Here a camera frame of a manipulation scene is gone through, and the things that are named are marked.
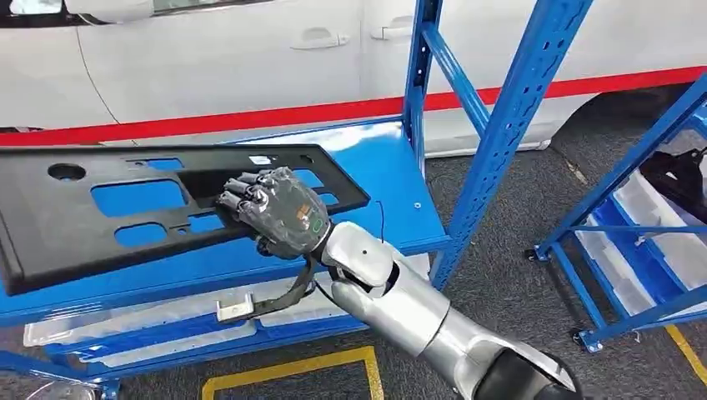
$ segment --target white storage bin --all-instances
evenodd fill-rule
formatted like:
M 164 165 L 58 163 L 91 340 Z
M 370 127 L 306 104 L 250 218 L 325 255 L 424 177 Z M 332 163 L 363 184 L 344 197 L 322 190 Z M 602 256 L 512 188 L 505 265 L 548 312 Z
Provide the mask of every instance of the white storage bin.
M 429 258 L 426 253 L 407 257 L 406 259 L 413 270 L 425 277 L 427 276 Z M 325 290 L 330 287 L 331 279 L 327 272 L 316 273 L 315 278 L 322 283 Z M 260 282 L 167 301 L 30 323 L 25 326 L 24 345 L 29 347 L 43 346 L 49 343 L 79 343 L 89 338 L 105 338 L 118 333 L 150 328 L 165 323 L 175 323 L 184 319 L 215 313 L 217 301 L 222 304 L 240 303 L 246 293 L 252 293 L 253 300 L 256 302 L 279 297 L 287 292 L 294 279 L 294 277 L 286 277 L 275 281 Z M 315 291 L 298 304 L 279 312 L 264 315 L 260 320 L 264 326 L 272 327 L 313 319 L 336 317 L 345 313 L 319 291 Z
M 597 225 L 594 217 L 587 218 L 587 225 Z M 633 268 L 604 232 L 576 231 L 577 238 L 589 256 L 614 287 L 614 294 L 630 315 L 655 306 L 655 301 L 645 290 Z
M 117 367 L 130 363 L 137 363 L 150 358 L 168 356 L 174 353 L 186 352 L 195 348 L 202 348 L 216 343 L 223 343 L 229 340 L 246 338 L 253 336 L 257 329 L 253 321 L 247 321 L 239 327 L 232 327 L 222 331 L 209 332 L 203 335 L 185 337 L 171 342 L 164 342 L 128 350 L 126 352 L 117 352 L 109 356 L 97 357 L 90 360 L 91 363 L 104 363 L 108 367 Z
M 638 171 L 614 192 L 614 198 L 638 225 L 683 227 L 685 221 Z M 707 283 L 707 246 L 693 233 L 661 233 L 652 237 L 665 261 L 688 289 Z

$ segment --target red stripe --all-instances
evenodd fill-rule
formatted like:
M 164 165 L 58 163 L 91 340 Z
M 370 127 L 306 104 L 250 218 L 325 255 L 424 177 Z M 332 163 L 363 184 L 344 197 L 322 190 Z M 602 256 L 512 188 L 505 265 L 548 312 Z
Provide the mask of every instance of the red stripe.
M 707 66 L 558 81 L 550 84 L 545 97 L 561 98 L 579 94 L 618 92 L 675 83 L 688 83 L 697 80 L 699 75 L 704 72 L 707 72 Z M 499 87 L 490 87 L 479 90 L 479 96 L 485 104 L 493 104 L 499 92 Z M 428 111 L 458 107 L 459 101 L 453 92 L 429 94 L 425 98 L 424 103 L 424 109 Z M 120 125 L 70 127 L 41 132 L 0 133 L 0 146 L 98 143 L 111 140 L 161 138 L 195 133 L 215 133 L 238 129 L 342 121 L 399 114 L 402 108 L 403 99 L 401 97 L 390 97 L 357 102 L 234 112 L 203 117 L 129 122 Z

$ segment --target gray carpet floor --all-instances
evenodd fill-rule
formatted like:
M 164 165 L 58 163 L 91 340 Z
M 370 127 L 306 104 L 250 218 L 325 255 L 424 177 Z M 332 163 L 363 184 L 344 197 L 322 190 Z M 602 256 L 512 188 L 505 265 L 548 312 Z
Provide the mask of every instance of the gray carpet floor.
M 574 290 L 552 262 L 522 257 L 522 251 L 544 238 L 640 137 L 665 100 L 664 93 L 637 96 L 631 101 L 623 95 L 597 97 L 567 122 L 549 149 L 516 156 L 444 293 L 456 308 L 487 328 L 562 357 L 576 371 L 586 395 L 707 398 L 705 385 L 663 328 L 606 341 L 596 354 L 581 352 L 568 332 L 591 324 Z M 427 163 L 431 193 L 444 221 L 449 220 L 469 161 L 470 157 L 459 157 Z M 576 258 L 571 249 L 569 253 Z M 581 275 L 610 315 L 596 283 L 586 273 Z M 707 324 L 692 322 L 679 328 L 707 361 Z M 364 345 L 375 346 L 387 397 L 454 398 L 427 365 L 366 331 L 124 379 L 121 394 L 130 399 L 198 398 L 211 377 Z M 0 398 L 20 398 L 36 385 L 28 378 L 5 375 L 0 377 Z M 361 362 L 218 393 L 218 398 L 367 396 Z

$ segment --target robotic arm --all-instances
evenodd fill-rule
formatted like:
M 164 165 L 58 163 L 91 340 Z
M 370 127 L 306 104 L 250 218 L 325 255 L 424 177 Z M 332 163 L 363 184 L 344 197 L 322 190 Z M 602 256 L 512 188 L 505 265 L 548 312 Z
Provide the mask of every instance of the robotic arm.
M 305 254 L 328 267 L 339 307 L 426 359 L 462 398 L 581 398 L 563 362 L 465 317 L 393 246 L 352 222 L 331 222 L 288 168 L 230 179 L 218 203 L 258 232 L 261 253 Z

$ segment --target car door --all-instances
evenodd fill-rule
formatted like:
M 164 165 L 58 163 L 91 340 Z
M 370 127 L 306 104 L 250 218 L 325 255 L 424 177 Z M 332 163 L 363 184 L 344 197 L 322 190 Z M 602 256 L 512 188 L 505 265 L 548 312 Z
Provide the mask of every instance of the car door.
M 78 36 L 120 122 L 335 103 L 360 97 L 360 6 L 157 0 L 149 19 Z
M 0 3 L 0 130 L 114 123 L 61 1 Z

